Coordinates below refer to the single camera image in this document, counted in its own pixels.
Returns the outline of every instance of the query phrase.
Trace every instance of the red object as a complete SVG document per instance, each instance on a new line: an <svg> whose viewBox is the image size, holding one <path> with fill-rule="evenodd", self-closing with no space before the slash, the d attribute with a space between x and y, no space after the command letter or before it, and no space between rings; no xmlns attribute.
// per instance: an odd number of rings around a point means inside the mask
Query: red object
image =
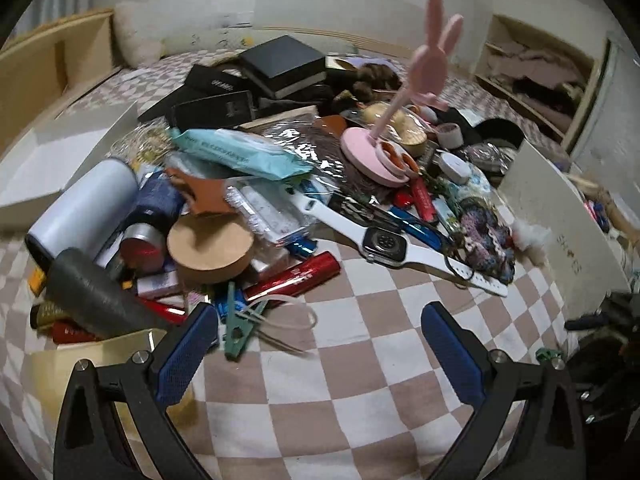
<svg viewBox="0 0 640 480"><path fill-rule="evenodd" d="M418 216L425 222L433 222L436 219L436 209L431 202L423 179L418 177L411 181L411 193L414 196Z"/></svg>
<svg viewBox="0 0 640 480"><path fill-rule="evenodd" d="M147 300L146 298L138 297L137 300L144 304L147 308L153 310L158 316L164 317L168 322L180 325L187 319L188 314L179 308L172 307L159 301Z"/></svg>
<svg viewBox="0 0 640 480"><path fill-rule="evenodd" d="M400 209L409 209L414 204L414 197L411 196L409 188L403 187L402 189L398 189L394 195L393 203L394 206Z"/></svg>
<svg viewBox="0 0 640 480"><path fill-rule="evenodd" d="M267 294L297 296L340 274L340 263L329 252L317 254L295 267L284 270L268 282L257 283L244 291L247 303Z"/></svg>
<svg viewBox="0 0 640 480"><path fill-rule="evenodd" d="M67 321L55 321L51 328L51 338L56 345L66 343L91 343L100 341L95 335Z"/></svg>

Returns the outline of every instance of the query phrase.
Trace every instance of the blue pen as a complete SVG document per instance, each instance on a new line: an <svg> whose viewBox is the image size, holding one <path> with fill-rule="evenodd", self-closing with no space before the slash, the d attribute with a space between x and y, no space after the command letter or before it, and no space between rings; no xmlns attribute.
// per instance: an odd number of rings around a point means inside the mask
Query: blue pen
<svg viewBox="0 0 640 480"><path fill-rule="evenodd" d="M419 220L411 213L403 211L396 206L391 206L391 208L387 212L394 218L402 221L401 228L404 232L417 238L422 243L427 244L431 249L434 249L438 252L441 251L442 240L440 239L440 237L429 228L416 223Z"/></svg>

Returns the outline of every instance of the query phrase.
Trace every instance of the smartwatch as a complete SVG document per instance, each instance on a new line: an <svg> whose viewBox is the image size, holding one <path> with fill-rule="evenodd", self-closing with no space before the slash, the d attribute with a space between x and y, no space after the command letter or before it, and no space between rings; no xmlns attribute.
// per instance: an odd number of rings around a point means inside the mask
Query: smartwatch
<svg viewBox="0 0 640 480"><path fill-rule="evenodd" d="M287 194L290 202L302 214L318 219L352 240L357 245L360 254L369 262L377 262L394 268L402 267L408 263L423 264L452 277L467 278L467 284L482 288L491 294L507 296L507 286L495 278L488 278L479 272L474 272L469 266L457 260L449 258L447 261L444 254L438 251L413 245L402 234L380 227L364 227L356 224L356 222L352 222L340 213L328 208L321 201L309 198L292 187L287 188Z"/></svg>

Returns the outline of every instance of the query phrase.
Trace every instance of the screw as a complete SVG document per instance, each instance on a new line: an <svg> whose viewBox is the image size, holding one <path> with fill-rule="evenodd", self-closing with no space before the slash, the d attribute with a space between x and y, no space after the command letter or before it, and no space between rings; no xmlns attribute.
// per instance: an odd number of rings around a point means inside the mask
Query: screw
<svg viewBox="0 0 640 480"><path fill-rule="evenodd" d="M509 356L507 355L507 352L505 352L504 350L498 350L498 349L491 350L490 355L494 363L502 364L509 360Z"/></svg>
<svg viewBox="0 0 640 480"><path fill-rule="evenodd" d="M137 365L142 365L146 363L148 359L149 359L149 352L147 352L146 350L138 350L131 356L131 360L135 362L135 364Z"/></svg>
<svg viewBox="0 0 640 480"><path fill-rule="evenodd" d="M76 370L78 370L79 372L84 372L88 367L89 359L80 359L75 366Z"/></svg>
<svg viewBox="0 0 640 480"><path fill-rule="evenodd" d="M562 361L562 359L559 357L552 357L551 365L556 370L564 370L564 361Z"/></svg>

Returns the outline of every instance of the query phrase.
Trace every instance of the rabbit ear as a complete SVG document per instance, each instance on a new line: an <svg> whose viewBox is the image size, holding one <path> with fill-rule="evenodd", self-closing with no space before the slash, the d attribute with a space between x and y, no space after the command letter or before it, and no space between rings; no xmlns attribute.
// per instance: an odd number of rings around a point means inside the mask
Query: rabbit ear
<svg viewBox="0 0 640 480"><path fill-rule="evenodd" d="M442 17L444 6L442 0L427 0L424 31L427 34L427 45L436 48L442 34Z"/></svg>
<svg viewBox="0 0 640 480"><path fill-rule="evenodd" d="M460 35L462 34L462 21L463 18L460 14L452 16L442 33L442 38L440 38L438 46L444 50L446 56L450 56L456 47L456 43L460 39Z"/></svg>

